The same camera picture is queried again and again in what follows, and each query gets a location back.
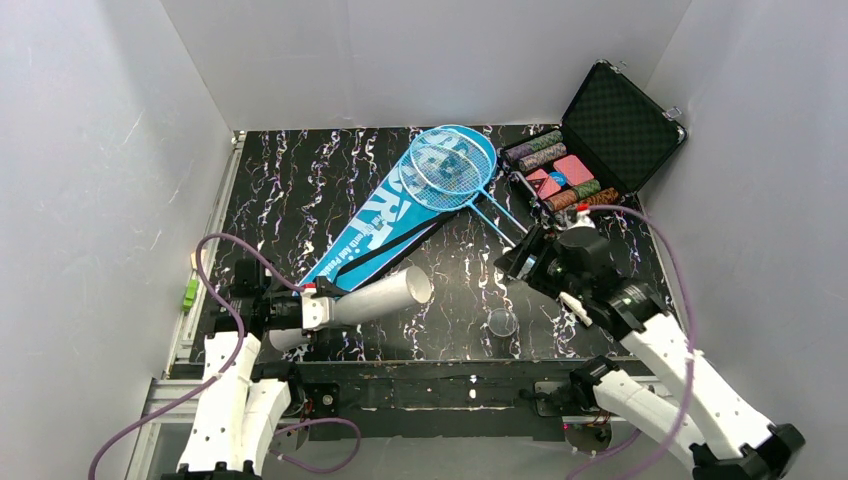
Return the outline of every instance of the racket shaft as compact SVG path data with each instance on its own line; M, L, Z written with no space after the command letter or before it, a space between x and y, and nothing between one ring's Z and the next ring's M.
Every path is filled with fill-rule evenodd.
M515 226L518 227L518 229L521 230L522 233L527 233L527 229L524 228L524 225L518 223L518 220L516 220L515 217L513 217L512 214L507 211L507 209L503 208L501 206L501 204L498 203L497 200L495 200L495 197L489 195L489 192L487 192L485 190L480 190L480 193L485 195L486 198L488 198L490 202L494 203L495 206L498 207L498 209L500 209L501 213L503 213L506 218L508 218L513 224L515 224Z
M488 223L490 227L492 227L492 228L493 228L496 232L498 232L498 235L499 235L501 238L503 238L503 239L504 239L504 241L505 241L507 244L509 244L509 246L510 246L510 247L515 248L515 243L513 243L513 241L512 241L512 240L510 240L510 239L509 239L509 237L507 237L507 236L506 236L506 234L504 234L504 233L501 231L501 229L500 229L500 228L498 228L498 227L497 227L497 225L495 225L495 223L494 223L494 222L492 222L491 220L489 220L489 218L488 218L487 216L483 215L483 212L481 212L481 211L480 211L480 210L479 210L479 209L478 209L475 205L471 204L471 205L469 205L469 206L471 207L471 209L472 209L472 210L474 210L475 212L477 212L477 215L479 215L479 216L480 216L480 218L482 218L484 222Z

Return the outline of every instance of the case lid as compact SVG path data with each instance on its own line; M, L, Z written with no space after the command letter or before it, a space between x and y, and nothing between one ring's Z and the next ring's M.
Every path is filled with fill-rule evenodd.
M627 191L642 187L686 139L678 122L606 61L592 67L562 120L563 129L578 137Z

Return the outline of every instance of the white enclosure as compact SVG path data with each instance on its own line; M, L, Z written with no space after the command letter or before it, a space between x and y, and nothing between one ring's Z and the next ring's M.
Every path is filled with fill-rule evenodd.
M0 471L82 479L166 367L231 134L157 1L3 2L0 104Z
M589 66L646 85L689 0L163 0L233 129L558 121Z
M700 347L806 435L788 478L844 476L848 3L72 3L0 6L4 478L84 478L138 418L231 130L554 122L598 58L685 111L688 144L641 193L680 251ZM134 438L98 478L123 478ZM564 475L544 447L422 442L433 455L369 440L350 475L416 478L439 452L442 475L484 456L492 472ZM642 478L682 475L666 458Z

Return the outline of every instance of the black marble table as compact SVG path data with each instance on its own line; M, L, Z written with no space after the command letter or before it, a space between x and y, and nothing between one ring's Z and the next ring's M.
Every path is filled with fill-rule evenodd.
M543 125L483 126L476 129L495 147L538 132ZM224 231L244 238L284 275L300 280L327 250L374 187L406 150L419 128L363 128L249 132L227 209ZM533 220L527 200L498 174L492 193L519 221ZM635 198L626 204L638 208ZM497 209L484 207L490 218ZM509 222L499 219L509 228ZM648 228L611 215L597 222L613 244L619 269L656 286L671 299ZM519 232L507 230L515 240ZM432 300L356 330L334 331L293 352L274 350L267 340L259 361L577 359L623 356L627 351L598 328L587 330L555 301L521 282L508 283L494 268L505 248L482 220L462 211L413 251L400 266L418 265L434 285ZM245 254L229 243L218 248L212 281L225 285ZM519 328L510 338L485 327L489 312L509 308ZM194 348L199 361L203 333L218 306L207 296Z

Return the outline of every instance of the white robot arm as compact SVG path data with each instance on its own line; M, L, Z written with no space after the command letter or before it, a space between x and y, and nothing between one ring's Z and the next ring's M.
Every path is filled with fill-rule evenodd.
M429 278L410 267L353 293L342 292L319 279L301 296L272 292L258 264L236 265L236 288L246 336L235 363L218 373L238 342L232 317L216 319L204 339L203 380L220 375L200 394L188 443L177 472L162 480L259 480L277 423L290 406L300 405L297 370L292 362L256 365L261 339L277 328L315 332L350 327L413 305L432 294Z
M565 232L534 227L495 265L565 303L587 327L596 325L642 360L678 402L690 358L677 319L645 282L622 276L587 211ZM695 352L688 416L670 450L697 480L782 478L804 446L791 424L775 425L745 402ZM583 408L598 407L633 423L657 441L672 430L678 407L597 357L570 373L563 393Z

